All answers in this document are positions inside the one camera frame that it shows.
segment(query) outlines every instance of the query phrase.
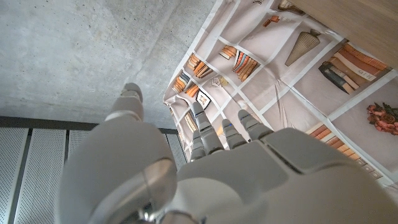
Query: perforated metal panel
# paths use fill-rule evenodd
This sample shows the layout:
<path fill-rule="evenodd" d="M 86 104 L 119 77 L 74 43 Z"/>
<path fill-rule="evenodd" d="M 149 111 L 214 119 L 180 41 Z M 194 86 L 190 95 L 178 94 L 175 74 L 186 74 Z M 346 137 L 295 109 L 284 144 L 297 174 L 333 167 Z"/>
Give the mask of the perforated metal panel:
<path fill-rule="evenodd" d="M 0 128 L 0 223 L 7 223 L 24 154 L 27 128 Z"/>
<path fill-rule="evenodd" d="M 87 137 L 90 131 L 69 131 L 69 147 L 68 147 L 68 157 L 75 151 L 79 144 Z"/>
<path fill-rule="evenodd" d="M 181 144 L 176 134 L 167 134 L 167 139 L 169 140 L 169 145 L 174 156 L 175 165 L 177 166 L 177 170 L 179 170 L 182 165 L 187 163 Z"/>
<path fill-rule="evenodd" d="M 63 168 L 65 130 L 34 129 L 14 223 L 53 224 Z"/>

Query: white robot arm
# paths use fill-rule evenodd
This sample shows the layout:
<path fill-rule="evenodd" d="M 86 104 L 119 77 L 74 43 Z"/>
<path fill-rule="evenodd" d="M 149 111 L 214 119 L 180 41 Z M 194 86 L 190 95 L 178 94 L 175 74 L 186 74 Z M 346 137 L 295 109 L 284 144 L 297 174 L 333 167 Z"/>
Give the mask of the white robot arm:
<path fill-rule="evenodd" d="M 225 151 L 203 108 L 190 162 L 177 173 L 142 94 L 129 83 L 106 121 L 65 164 L 56 206 L 61 224 L 396 223 L 398 208 L 370 176 L 326 144 L 294 129 L 273 132 L 247 111 L 246 142 L 222 123 Z"/>

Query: book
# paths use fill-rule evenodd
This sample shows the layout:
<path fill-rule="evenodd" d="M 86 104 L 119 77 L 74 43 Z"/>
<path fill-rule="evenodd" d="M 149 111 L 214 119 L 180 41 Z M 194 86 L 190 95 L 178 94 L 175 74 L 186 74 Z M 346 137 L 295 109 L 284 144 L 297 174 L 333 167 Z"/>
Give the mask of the book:
<path fill-rule="evenodd" d="M 185 86 L 188 84 L 181 76 L 178 78 Z"/>
<path fill-rule="evenodd" d="M 209 68 L 208 70 L 203 72 L 203 74 L 201 74 L 198 78 L 205 78 L 208 74 L 210 74 L 212 72 L 213 72 L 213 70 L 211 68 Z"/>
<path fill-rule="evenodd" d="M 208 70 L 207 65 L 205 65 L 198 73 L 197 73 L 197 77 L 200 77 L 205 71 Z"/>
<path fill-rule="evenodd" d="M 363 54 L 360 51 L 356 50 L 349 43 L 344 44 L 343 47 L 348 53 L 352 54 L 354 57 L 360 59 L 361 61 L 365 62 L 366 64 L 371 65 L 379 70 L 384 70 L 388 67 L 385 63 L 382 63 L 379 60 L 372 58 L 370 56 L 367 56 L 366 54 Z"/>
<path fill-rule="evenodd" d="M 242 80 L 244 74 L 246 74 L 246 72 L 250 69 L 250 67 L 252 66 L 252 64 L 254 63 L 253 59 L 249 59 L 249 62 L 246 64 L 246 66 L 241 70 L 239 74 L 239 79 Z"/>
<path fill-rule="evenodd" d="M 199 72 L 199 70 L 203 68 L 203 66 L 205 66 L 205 63 L 200 62 L 199 65 L 194 69 L 193 73 L 196 75 Z"/>
<path fill-rule="evenodd" d="M 344 152 L 345 150 L 348 150 L 348 149 L 349 149 L 349 147 L 346 146 L 346 145 L 342 145 L 342 146 L 337 148 L 337 150 L 339 150 L 340 152 Z"/>
<path fill-rule="evenodd" d="M 321 71 L 323 76 L 331 81 L 333 84 L 335 84 L 335 86 L 337 86 L 340 90 L 343 90 L 347 94 L 354 92 L 354 89 L 352 89 L 344 79 L 336 75 L 336 73 L 331 71 L 326 66 L 321 65 L 319 67 L 319 71 Z"/>
<path fill-rule="evenodd" d="M 338 149 L 340 146 L 342 146 L 344 144 L 344 142 L 342 142 L 340 139 L 338 140 L 338 142 L 332 144 L 330 147 L 332 147 L 333 149 Z"/>
<path fill-rule="evenodd" d="M 192 128 L 197 130 L 198 126 L 197 126 L 197 124 L 195 122 L 195 118 L 193 118 L 191 113 L 187 113 L 187 116 L 188 116 L 188 119 L 189 119 L 190 123 L 192 124 Z"/>
<path fill-rule="evenodd" d="M 234 47 L 232 47 L 232 46 L 228 46 L 228 45 L 226 45 L 226 48 L 227 48 L 229 51 L 231 51 L 232 53 L 234 53 L 234 55 L 236 55 L 236 52 L 237 52 L 236 48 L 234 48 Z"/>
<path fill-rule="evenodd" d="M 360 159 L 361 157 L 357 153 L 354 153 L 354 154 L 350 155 L 349 158 L 355 161 L 357 159 Z"/>
<path fill-rule="evenodd" d="M 354 57 L 348 53 L 345 49 L 340 49 L 334 55 L 336 58 L 340 59 L 349 69 L 357 73 L 359 76 L 372 81 L 381 72 L 381 70 L 364 63 L 358 58 Z"/>
<path fill-rule="evenodd" d="M 267 19 L 266 21 L 265 21 L 265 23 L 263 23 L 263 27 L 267 27 L 269 24 L 271 23 L 271 20 L 270 19 Z"/>
<path fill-rule="evenodd" d="M 243 54 L 242 60 L 240 61 L 239 65 L 233 70 L 233 72 L 236 72 L 242 65 L 243 63 L 249 59 L 249 57 L 246 54 Z"/>
<path fill-rule="evenodd" d="M 326 129 L 326 130 L 322 131 L 319 135 L 315 136 L 315 138 L 316 139 L 323 139 L 324 137 L 326 137 L 330 133 L 331 133 L 331 131 L 329 129 Z"/>
<path fill-rule="evenodd" d="M 181 73 L 181 75 L 180 75 L 187 83 L 189 82 L 189 77 L 188 77 L 188 75 L 186 75 L 186 74 L 184 74 L 184 73 Z"/>
<path fill-rule="evenodd" d="M 248 62 L 250 61 L 250 59 L 251 59 L 251 58 L 250 58 L 249 56 L 246 56 L 246 58 L 244 59 L 242 65 L 241 65 L 239 68 L 236 69 L 235 73 L 239 74 L 240 71 L 241 71 L 242 69 L 244 69 L 244 67 L 248 64 Z"/>
<path fill-rule="evenodd" d="M 232 71 L 236 69 L 241 64 L 241 61 L 243 59 L 243 55 L 245 55 L 243 52 L 239 53 L 239 57 L 236 57 L 237 60 L 235 61 L 235 66 L 232 68 Z"/>
<path fill-rule="evenodd" d="M 257 66 L 257 61 L 255 60 L 254 63 L 250 66 L 249 70 L 247 70 L 246 74 L 244 74 L 244 76 L 245 76 L 245 75 L 247 75 L 247 77 L 250 76 L 250 74 L 253 72 L 253 70 L 254 70 L 254 68 L 255 68 L 256 66 Z"/>
<path fill-rule="evenodd" d="M 224 48 L 223 52 L 226 53 L 227 55 L 231 56 L 231 57 L 235 57 L 235 53 L 230 51 L 229 49 Z"/>
<path fill-rule="evenodd" d="M 338 58 L 332 57 L 328 60 L 331 62 L 338 70 L 344 72 L 350 79 L 352 79 L 357 85 L 362 86 L 363 84 L 369 82 L 361 76 L 357 75 L 353 71 L 351 71 L 347 66 L 343 64 Z"/>
<path fill-rule="evenodd" d="M 312 132 L 311 134 L 310 134 L 310 136 L 312 136 L 312 137 L 316 137 L 317 135 L 319 135 L 320 133 L 322 133 L 322 131 L 324 131 L 324 130 L 326 130 L 326 129 L 328 129 L 325 125 L 322 125 L 322 126 L 320 126 L 318 129 L 316 129 L 314 132 Z"/>
<path fill-rule="evenodd" d="M 188 67 L 190 70 L 195 70 L 195 68 L 192 67 L 192 65 L 190 65 L 189 63 L 187 63 L 187 67 Z"/>
<path fill-rule="evenodd" d="M 352 79 L 350 79 L 344 72 L 340 71 L 338 68 L 336 68 L 331 62 L 323 62 L 322 65 L 328 67 L 330 70 L 332 70 L 336 75 L 340 76 L 346 82 L 354 89 L 358 89 L 359 85 L 357 85 Z"/>
<path fill-rule="evenodd" d="M 224 52 L 220 52 L 220 53 L 218 53 L 218 54 L 220 54 L 221 56 L 223 56 L 223 57 L 226 58 L 227 60 L 229 60 L 229 59 L 231 58 L 231 56 L 227 55 L 227 54 L 224 53 Z"/>
<path fill-rule="evenodd" d="M 338 141 L 340 141 L 340 139 L 338 139 L 338 137 L 335 136 L 335 137 L 331 138 L 329 141 L 327 141 L 326 144 L 331 146 Z"/>
<path fill-rule="evenodd" d="M 234 67 L 235 67 L 235 65 L 236 65 L 237 62 L 238 62 L 238 59 L 239 59 L 240 54 L 241 54 L 241 52 L 237 50 L 237 51 L 236 51 L 235 61 L 234 61 Z"/>
<path fill-rule="evenodd" d="M 347 149 L 343 152 L 344 155 L 346 156 L 350 156 L 352 154 L 354 154 L 355 152 L 352 149 Z"/>
<path fill-rule="evenodd" d="M 194 88 L 194 89 L 190 92 L 189 96 L 194 97 L 195 94 L 196 94 L 198 91 L 199 91 L 199 87 L 197 86 L 196 88 Z"/>
<path fill-rule="evenodd" d="M 196 61 L 200 62 L 199 58 L 197 58 L 194 54 L 191 54 L 191 58 L 195 59 Z"/>
<path fill-rule="evenodd" d="M 272 16 L 272 17 L 270 18 L 270 20 L 271 20 L 272 22 L 279 22 L 279 16 Z"/>

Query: robotic finger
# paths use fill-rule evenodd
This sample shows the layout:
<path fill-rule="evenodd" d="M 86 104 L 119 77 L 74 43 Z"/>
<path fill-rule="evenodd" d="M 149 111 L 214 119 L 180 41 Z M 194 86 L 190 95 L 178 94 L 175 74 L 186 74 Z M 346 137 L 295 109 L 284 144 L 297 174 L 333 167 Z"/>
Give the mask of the robotic finger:
<path fill-rule="evenodd" d="M 192 112 L 197 121 L 206 155 L 210 155 L 219 150 L 224 150 L 224 147 L 218 138 L 214 127 L 210 124 L 206 113 L 198 102 L 194 102 L 192 104 Z"/>
<path fill-rule="evenodd" d="M 226 137 L 226 141 L 230 149 L 234 149 L 238 146 L 246 144 L 246 140 L 242 137 L 241 134 L 235 129 L 232 123 L 228 119 L 224 119 L 222 122 L 224 134 Z"/>
<path fill-rule="evenodd" d="M 260 139 L 274 131 L 253 118 L 246 110 L 238 112 L 238 118 L 252 140 Z"/>
<path fill-rule="evenodd" d="M 200 133 L 198 130 L 193 132 L 193 144 L 192 144 L 192 154 L 190 162 L 193 162 L 197 159 L 200 159 L 206 156 L 205 147 L 203 146 L 203 142 L 200 138 Z"/>

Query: bookshelf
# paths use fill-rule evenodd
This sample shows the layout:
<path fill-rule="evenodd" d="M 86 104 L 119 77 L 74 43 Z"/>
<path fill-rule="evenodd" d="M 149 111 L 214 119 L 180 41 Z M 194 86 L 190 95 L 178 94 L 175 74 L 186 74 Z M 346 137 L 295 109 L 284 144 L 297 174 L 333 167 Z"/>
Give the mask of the bookshelf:
<path fill-rule="evenodd" d="M 395 164 L 389 165 L 367 147 L 369 144 L 360 141 L 365 130 L 374 129 L 366 118 L 358 116 L 357 119 L 351 120 L 361 123 L 361 128 L 356 131 L 350 129 L 349 122 L 344 122 L 350 113 L 364 111 L 362 116 L 366 116 L 366 107 L 361 110 L 360 105 L 367 102 L 366 100 L 372 100 L 374 93 L 385 91 L 384 88 L 392 89 L 391 82 L 397 79 L 398 73 L 392 71 L 377 77 L 350 95 L 341 91 L 327 80 L 318 68 L 347 40 L 306 14 L 279 11 L 277 9 L 279 2 L 270 0 L 260 5 L 252 1 L 218 1 L 217 12 L 208 18 L 210 21 L 205 23 L 208 26 L 202 27 L 201 35 L 194 40 L 173 78 L 183 71 L 191 78 L 192 83 L 198 85 L 210 98 L 211 103 L 205 112 L 216 131 L 222 119 L 228 118 L 248 140 L 249 136 L 237 117 L 241 108 L 275 131 L 286 127 L 308 131 L 314 125 L 321 123 L 333 132 L 333 136 L 339 137 L 372 168 L 382 174 L 377 180 L 380 184 L 389 185 L 398 182 L 398 169 L 390 169 Z M 263 27 L 263 23 L 271 16 L 285 19 L 278 23 L 271 22 L 267 27 Z M 321 33 L 317 36 L 319 44 L 293 64 L 286 66 L 285 62 L 300 33 L 310 32 L 311 29 Z M 233 46 L 257 61 L 257 66 L 245 81 L 242 82 L 231 70 L 234 66 L 234 57 L 227 60 L 219 54 L 225 45 Z M 194 76 L 193 71 L 187 67 L 191 54 L 204 62 L 213 72 L 205 78 Z M 220 76 L 224 77 L 228 84 L 218 88 L 213 87 L 212 79 Z M 168 88 L 165 103 L 176 111 L 175 116 L 178 121 L 176 125 L 184 132 L 183 147 L 189 159 L 192 150 L 192 132 L 183 116 L 195 98 L 185 93 L 170 95 L 169 92 Z M 177 98 L 186 103 L 181 103 L 176 100 Z M 375 130 L 371 132 L 376 138 L 382 134 L 388 135 L 376 133 Z M 222 134 L 219 137 L 226 145 L 225 137 Z M 392 142 L 391 144 L 398 143 L 395 139 L 392 140 L 392 138 L 398 140 L 397 136 L 382 138 L 386 138 L 386 141 Z M 382 150 L 382 153 L 386 154 L 383 155 L 385 157 L 398 156 L 391 149 Z"/>

